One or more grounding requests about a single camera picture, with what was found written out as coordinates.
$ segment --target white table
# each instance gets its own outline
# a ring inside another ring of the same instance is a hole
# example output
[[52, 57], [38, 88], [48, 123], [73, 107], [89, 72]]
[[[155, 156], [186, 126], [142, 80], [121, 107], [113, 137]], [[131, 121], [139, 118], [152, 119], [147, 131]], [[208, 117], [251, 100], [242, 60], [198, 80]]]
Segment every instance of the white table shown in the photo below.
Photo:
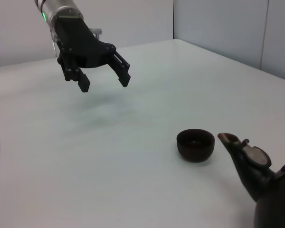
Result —
[[[220, 132], [285, 163], [285, 81], [180, 40], [121, 48], [90, 91], [55, 59], [0, 68], [0, 228], [251, 228], [255, 203]], [[176, 136], [213, 133], [201, 164]]]

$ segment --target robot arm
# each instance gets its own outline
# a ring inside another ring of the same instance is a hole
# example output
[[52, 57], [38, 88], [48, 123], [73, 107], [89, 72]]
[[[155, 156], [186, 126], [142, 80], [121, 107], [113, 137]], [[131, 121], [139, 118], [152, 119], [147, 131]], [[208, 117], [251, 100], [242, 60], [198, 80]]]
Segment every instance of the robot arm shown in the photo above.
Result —
[[76, 81], [82, 92], [87, 92], [90, 81], [80, 68], [95, 68], [108, 64], [117, 74], [123, 87], [130, 81], [130, 65], [116, 52], [113, 44], [99, 41], [84, 23], [84, 18], [73, 0], [35, 0], [44, 20], [50, 27], [52, 39], [60, 53], [66, 81]]

